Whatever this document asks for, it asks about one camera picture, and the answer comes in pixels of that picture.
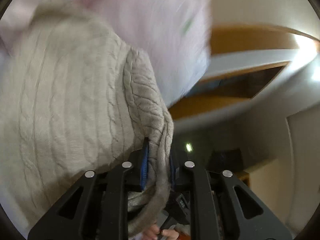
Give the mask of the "person's right hand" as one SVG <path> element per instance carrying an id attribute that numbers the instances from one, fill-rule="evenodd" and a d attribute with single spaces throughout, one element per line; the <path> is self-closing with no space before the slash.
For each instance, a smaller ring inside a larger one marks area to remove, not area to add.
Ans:
<path id="1" fill-rule="evenodd" d="M 157 224 L 153 224 L 149 228 L 143 231 L 143 240 L 157 240 L 158 236 L 166 237 L 166 239 L 176 240 L 179 238 L 179 233 L 175 230 L 164 229 L 160 230 Z"/>

